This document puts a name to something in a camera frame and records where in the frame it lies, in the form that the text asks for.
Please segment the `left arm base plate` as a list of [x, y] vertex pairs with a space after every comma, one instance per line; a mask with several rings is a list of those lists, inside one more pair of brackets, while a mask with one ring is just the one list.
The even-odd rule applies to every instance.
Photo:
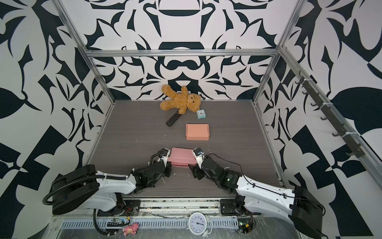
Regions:
[[140, 200], [124, 200], [123, 206], [116, 206], [115, 208], [104, 212], [101, 210], [98, 210], [97, 216], [98, 217], [129, 217], [133, 215], [137, 215], [140, 211]]

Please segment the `salmon cardboard box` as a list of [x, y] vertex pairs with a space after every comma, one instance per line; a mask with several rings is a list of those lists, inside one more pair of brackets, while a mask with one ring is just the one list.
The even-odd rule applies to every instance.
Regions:
[[209, 124], [186, 124], [186, 140], [208, 141], [209, 139]]

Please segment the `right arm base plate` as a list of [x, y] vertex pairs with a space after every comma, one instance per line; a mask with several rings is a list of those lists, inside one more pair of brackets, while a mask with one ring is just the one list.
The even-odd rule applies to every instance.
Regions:
[[241, 199], [221, 199], [220, 213], [223, 216], [241, 216], [247, 213]]

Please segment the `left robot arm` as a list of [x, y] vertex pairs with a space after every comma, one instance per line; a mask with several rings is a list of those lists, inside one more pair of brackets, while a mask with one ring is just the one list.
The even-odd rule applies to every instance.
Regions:
[[89, 164], [53, 181], [43, 204], [50, 205], [54, 215], [63, 215], [75, 209], [119, 214], [125, 207], [123, 195], [153, 188], [161, 177], [169, 177], [171, 172], [172, 164], [163, 160], [128, 175], [103, 173]]

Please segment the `pink cardboard box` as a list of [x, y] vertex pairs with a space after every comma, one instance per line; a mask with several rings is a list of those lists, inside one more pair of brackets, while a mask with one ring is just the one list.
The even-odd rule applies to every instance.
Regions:
[[188, 167], [189, 164], [197, 164], [193, 150], [186, 148], [173, 147], [168, 157], [168, 161], [175, 167]]

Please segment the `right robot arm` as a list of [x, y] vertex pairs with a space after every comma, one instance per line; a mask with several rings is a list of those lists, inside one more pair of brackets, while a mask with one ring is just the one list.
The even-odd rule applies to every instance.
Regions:
[[261, 214], [292, 224], [301, 234], [320, 239], [324, 206], [305, 188], [286, 189], [250, 179], [241, 172], [225, 169], [210, 156], [189, 165], [194, 178], [207, 178], [223, 191], [235, 195], [239, 215]]

